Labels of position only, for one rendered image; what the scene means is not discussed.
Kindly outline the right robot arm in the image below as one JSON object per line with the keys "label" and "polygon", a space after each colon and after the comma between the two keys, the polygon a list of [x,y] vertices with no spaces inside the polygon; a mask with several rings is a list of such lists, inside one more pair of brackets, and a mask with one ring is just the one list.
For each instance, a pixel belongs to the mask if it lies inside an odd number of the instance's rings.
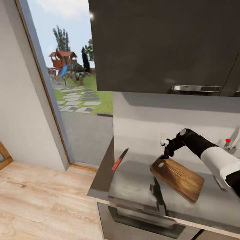
{"label": "right robot arm", "polygon": [[161,160],[173,157],[175,150],[186,145],[201,158],[222,186],[240,203],[240,158],[234,157],[210,139],[189,128],[181,130],[172,140],[166,139],[166,134],[162,133],[160,144],[165,146]]}

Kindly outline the cutting board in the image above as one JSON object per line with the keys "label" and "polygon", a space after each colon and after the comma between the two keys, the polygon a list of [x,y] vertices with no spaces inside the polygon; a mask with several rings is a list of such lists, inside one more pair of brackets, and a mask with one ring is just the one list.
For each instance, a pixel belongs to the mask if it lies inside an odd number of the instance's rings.
{"label": "cutting board", "polygon": [[[158,165],[161,161],[164,161],[164,165],[159,167]],[[186,198],[192,202],[197,202],[205,182],[202,176],[171,158],[163,160],[158,158],[151,165],[150,170],[182,193]]]}

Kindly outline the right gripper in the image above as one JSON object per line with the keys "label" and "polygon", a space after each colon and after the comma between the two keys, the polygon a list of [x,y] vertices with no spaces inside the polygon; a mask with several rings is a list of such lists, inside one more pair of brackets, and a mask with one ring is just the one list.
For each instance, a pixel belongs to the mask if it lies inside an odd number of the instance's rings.
{"label": "right gripper", "polygon": [[167,140],[169,140],[169,144],[167,146],[165,146],[164,154],[160,157],[161,160],[168,159],[169,156],[173,157],[174,156],[174,151],[179,149],[179,147],[177,147],[174,144],[173,139],[170,140],[170,139],[167,138]]}

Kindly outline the parer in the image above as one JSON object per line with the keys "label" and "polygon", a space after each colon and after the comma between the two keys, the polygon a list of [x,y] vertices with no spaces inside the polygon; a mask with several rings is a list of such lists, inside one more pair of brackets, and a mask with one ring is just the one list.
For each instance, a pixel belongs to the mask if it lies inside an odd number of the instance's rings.
{"label": "parer", "polygon": [[112,167],[112,170],[115,170],[117,168],[118,164],[120,163],[120,161],[122,160],[122,158],[124,157],[127,151],[128,151],[128,148],[122,153],[122,155],[115,162],[114,166]]}

